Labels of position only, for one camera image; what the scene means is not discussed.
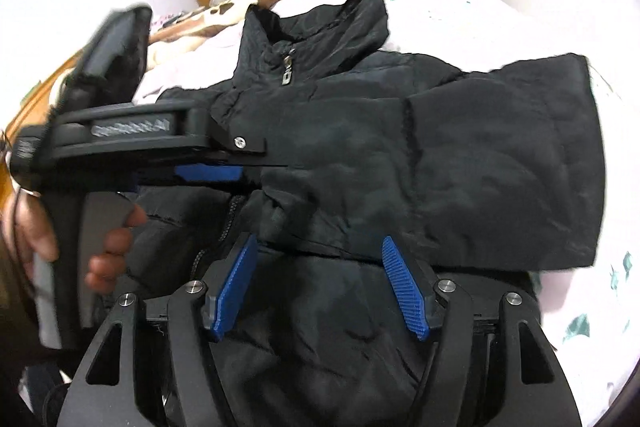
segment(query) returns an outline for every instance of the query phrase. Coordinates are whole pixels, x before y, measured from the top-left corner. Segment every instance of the blue gripper pad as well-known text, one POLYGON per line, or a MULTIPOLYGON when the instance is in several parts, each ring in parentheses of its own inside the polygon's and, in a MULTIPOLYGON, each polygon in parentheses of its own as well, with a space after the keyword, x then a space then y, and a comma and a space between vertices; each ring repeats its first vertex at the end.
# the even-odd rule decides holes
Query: blue gripper pad
POLYGON ((424 312, 424 297, 418 290, 402 254, 391 236, 382 242, 382 264, 394 289, 406 327, 423 341, 429 336, 429 325, 424 312))
POLYGON ((242 166, 194 163, 178 165, 174 172, 188 182, 237 182, 242 176, 242 166))
POLYGON ((216 315, 211 324, 211 333, 219 342, 225 333, 234 327, 242 300, 258 261, 258 242, 252 234, 238 254, 236 262, 226 277, 222 290, 216 297, 216 315))

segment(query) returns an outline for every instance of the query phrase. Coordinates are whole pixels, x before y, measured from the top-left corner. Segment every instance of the black handle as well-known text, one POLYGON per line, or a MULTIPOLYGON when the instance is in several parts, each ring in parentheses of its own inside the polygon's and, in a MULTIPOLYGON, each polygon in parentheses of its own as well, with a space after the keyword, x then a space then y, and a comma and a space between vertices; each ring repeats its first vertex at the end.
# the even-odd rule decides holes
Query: black handle
POLYGON ((34 256, 33 281, 40 342, 52 349, 76 349, 82 328, 93 326, 95 295, 84 285, 92 255, 104 236, 122 227, 132 203, 116 192, 44 192, 60 256, 53 263, 34 256))

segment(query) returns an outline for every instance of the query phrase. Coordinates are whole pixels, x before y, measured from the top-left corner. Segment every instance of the zipper teeth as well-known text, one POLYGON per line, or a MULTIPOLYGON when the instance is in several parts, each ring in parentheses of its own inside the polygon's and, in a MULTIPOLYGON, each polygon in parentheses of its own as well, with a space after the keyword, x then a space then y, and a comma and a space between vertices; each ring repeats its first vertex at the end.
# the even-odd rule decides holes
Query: zipper teeth
MULTIPOLYGON (((238 204, 240 204, 241 200, 242 200, 242 196, 231 197, 231 202, 229 203, 229 211, 226 214, 225 227, 222 230, 222 233, 220 234, 218 241, 216 242, 217 246, 221 245, 226 239, 226 236, 229 234, 229 230, 231 230, 231 225, 233 224, 234 218, 236 217, 236 208, 238 207, 238 204)), ((193 261, 193 265, 191 265, 190 279, 194 279, 196 277, 196 273, 198 271, 198 266, 200 265, 200 261, 202 261, 202 258, 204 257, 204 254, 206 253, 207 250, 208 250, 207 248, 203 248, 198 252, 196 258, 193 261)))

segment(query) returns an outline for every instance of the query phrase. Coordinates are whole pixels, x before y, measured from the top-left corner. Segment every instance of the metal screw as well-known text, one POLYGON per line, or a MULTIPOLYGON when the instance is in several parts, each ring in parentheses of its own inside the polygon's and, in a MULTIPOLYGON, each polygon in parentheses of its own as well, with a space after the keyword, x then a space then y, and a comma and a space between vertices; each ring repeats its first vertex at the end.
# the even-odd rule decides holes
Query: metal screw
POLYGON ((184 288, 187 290, 187 293, 198 293, 199 291, 202 290, 203 287, 204 287, 204 284, 202 284, 202 281, 189 281, 187 284, 184 285, 184 288))
POLYGON ((129 306, 136 301, 135 293, 123 293, 120 297, 118 297, 118 304, 120 306, 129 306))
POLYGON ((456 283, 449 279, 442 279, 438 281, 438 288, 440 288, 444 293, 451 293, 456 289, 456 283))
POLYGON ((522 297, 516 292, 507 293, 507 302, 513 306, 520 306, 522 304, 522 297))

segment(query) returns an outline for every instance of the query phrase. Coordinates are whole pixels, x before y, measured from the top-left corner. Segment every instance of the zipper pull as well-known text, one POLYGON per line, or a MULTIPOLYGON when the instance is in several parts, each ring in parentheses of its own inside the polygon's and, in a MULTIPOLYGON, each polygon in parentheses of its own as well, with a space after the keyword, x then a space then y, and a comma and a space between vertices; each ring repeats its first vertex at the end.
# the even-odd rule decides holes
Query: zipper pull
POLYGON ((289 55, 284 57, 284 74, 282 75, 282 85, 287 86, 287 84, 291 83, 291 63, 293 62, 293 58, 291 55, 296 51, 295 48, 292 48, 289 51, 289 55))

